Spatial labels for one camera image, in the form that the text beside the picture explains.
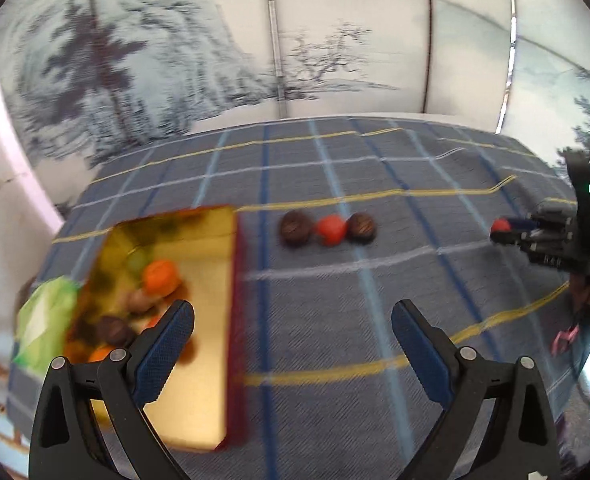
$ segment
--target red ball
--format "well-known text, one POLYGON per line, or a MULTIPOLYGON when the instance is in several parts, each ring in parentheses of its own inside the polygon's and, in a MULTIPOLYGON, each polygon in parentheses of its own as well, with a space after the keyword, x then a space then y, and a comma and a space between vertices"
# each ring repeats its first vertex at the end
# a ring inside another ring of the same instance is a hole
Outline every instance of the red ball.
POLYGON ((346 236, 346 221, 339 215, 328 215, 317 222, 317 234, 325 246, 335 246, 342 243, 346 236))
POLYGON ((511 230, 510 222, 505 218, 498 218, 492 223, 491 233, 501 232, 509 233, 511 230))

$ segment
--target orange candy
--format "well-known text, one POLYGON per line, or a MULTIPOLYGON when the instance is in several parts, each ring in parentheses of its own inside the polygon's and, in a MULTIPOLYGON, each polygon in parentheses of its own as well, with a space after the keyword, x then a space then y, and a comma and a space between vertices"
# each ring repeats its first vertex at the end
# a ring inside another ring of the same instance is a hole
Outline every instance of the orange candy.
POLYGON ((63 354, 68 357, 68 360, 76 365, 78 363, 85 363, 88 357, 89 348, 81 341, 68 341, 64 345, 63 354))
POLYGON ((339 215, 328 215, 317 222, 317 234, 321 237, 322 243, 332 247, 342 243, 346 236, 346 221, 339 215))
POLYGON ((177 266, 170 260, 157 260, 146 266, 141 275, 144 292, 151 298, 172 294, 182 282, 177 266))
POLYGON ((104 358, 114 349, 114 346, 100 346, 91 354, 91 356, 88 358, 88 362, 93 363, 95 361, 103 361, 104 358))
POLYGON ((180 283, 180 285, 172 292, 164 298, 164 303, 167 306, 171 306, 175 300, 186 300, 188 301, 190 290, 188 290, 188 286, 185 282, 180 283))

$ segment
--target table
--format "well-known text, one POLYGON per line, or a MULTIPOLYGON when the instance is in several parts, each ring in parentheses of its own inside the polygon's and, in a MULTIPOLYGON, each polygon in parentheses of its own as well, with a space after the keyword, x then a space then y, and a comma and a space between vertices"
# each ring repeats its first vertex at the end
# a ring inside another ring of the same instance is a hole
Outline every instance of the table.
MULTIPOLYGON (((523 215, 547 198, 571 201, 574 193, 508 137, 372 117, 252 124, 105 164, 54 240, 37 283, 64 274, 83 280, 117 222, 238 206, 248 242, 249 441, 175 456, 196 479, 363 479, 373 471, 396 478, 440 412, 390 329, 401 298, 486 358, 533 357, 553 415, 561 413, 573 377, 568 358, 550 357, 548 346, 570 321, 566 277, 488 241, 494 218, 523 215), (364 210, 379 235, 366 247, 287 250, 277 224, 292 208, 315 219, 364 210)), ((14 394, 28 387, 17 375, 9 416, 21 427, 21 420, 30 424, 36 396, 14 394)), ((115 437, 107 438, 127 470, 115 437)))

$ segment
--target metal screw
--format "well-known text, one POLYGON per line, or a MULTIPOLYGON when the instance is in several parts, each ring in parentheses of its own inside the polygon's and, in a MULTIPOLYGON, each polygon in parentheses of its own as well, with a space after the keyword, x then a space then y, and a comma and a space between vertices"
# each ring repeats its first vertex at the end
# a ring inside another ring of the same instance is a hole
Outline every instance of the metal screw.
POLYGON ((115 348, 112 352, 110 352, 111 361, 121 361, 124 357, 126 357, 126 351, 123 348, 115 348))
POLYGON ((520 363, 524 368, 532 370, 535 367, 535 362, 528 356, 524 356, 520 359, 520 363))
POLYGON ((52 366, 55 370, 59 370, 65 364, 66 364, 66 360, 63 357, 55 357, 50 362, 50 366, 52 366))
POLYGON ((477 358, 477 352, 470 346, 464 346, 459 349, 459 355, 461 355, 466 361, 474 361, 477 358))

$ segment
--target brown chocolate truffle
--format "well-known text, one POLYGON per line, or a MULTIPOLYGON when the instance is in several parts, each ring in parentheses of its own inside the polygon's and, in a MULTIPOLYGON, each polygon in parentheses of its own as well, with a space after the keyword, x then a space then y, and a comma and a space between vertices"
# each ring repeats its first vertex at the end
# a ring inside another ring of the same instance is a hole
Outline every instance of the brown chocolate truffle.
POLYGON ((148 312, 155 305, 155 300, 138 288, 126 297, 126 310, 136 314, 148 312))
POLYGON ((280 221, 280 239, 288 247, 306 245, 315 227, 312 219, 303 211, 288 211, 280 221))
POLYGON ((369 244, 377 236, 377 224, 367 213, 355 213, 348 218, 346 237, 351 242, 369 244))
POLYGON ((96 346, 97 330, 85 317, 78 318, 68 330, 68 341, 81 340, 90 346, 96 346))
POLYGON ((120 317, 101 316, 97 322, 97 337, 111 346, 128 346, 136 336, 135 331, 120 317))

